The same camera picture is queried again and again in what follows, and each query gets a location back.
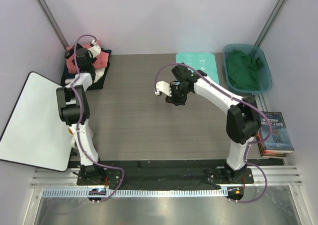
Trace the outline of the pink t shirt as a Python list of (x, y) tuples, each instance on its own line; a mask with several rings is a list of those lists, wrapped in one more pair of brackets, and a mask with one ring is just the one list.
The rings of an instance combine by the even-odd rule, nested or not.
[[(106, 68), (108, 65), (108, 60), (109, 60), (111, 53), (112, 53), (111, 50), (106, 50), (106, 49), (101, 48), (101, 53), (96, 57), (96, 60), (93, 62), (94, 68), (96, 70)], [(73, 58), (66, 60), (66, 65), (67, 65), (69, 73), (75, 74), (77, 72)]]

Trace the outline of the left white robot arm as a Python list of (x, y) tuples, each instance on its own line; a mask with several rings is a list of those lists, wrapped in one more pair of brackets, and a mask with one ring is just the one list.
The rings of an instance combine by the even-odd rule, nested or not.
[(80, 155), (78, 184), (99, 185), (105, 181), (106, 173), (96, 163), (99, 161), (92, 137), (93, 133), (88, 125), (90, 109), (85, 91), (94, 83), (96, 73), (93, 62), (101, 53), (96, 40), (90, 43), (90, 48), (80, 45), (65, 52), (69, 58), (73, 53), (76, 65), (76, 75), (70, 83), (56, 89), (59, 117), (65, 122), (72, 134), (71, 146)]

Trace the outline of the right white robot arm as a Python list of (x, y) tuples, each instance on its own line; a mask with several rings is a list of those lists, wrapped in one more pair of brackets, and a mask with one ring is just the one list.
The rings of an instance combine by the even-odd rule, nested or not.
[(189, 93), (204, 97), (226, 115), (226, 133), (231, 140), (230, 152), (224, 165), (227, 181), (240, 181), (247, 167), (247, 147), (254, 141), (261, 127), (253, 97), (243, 98), (216, 84), (205, 72), (176, 64), (171, 70), (175, 80), (156, 83), (155, 94), (166, 95), (166, 102), (185, 105)]

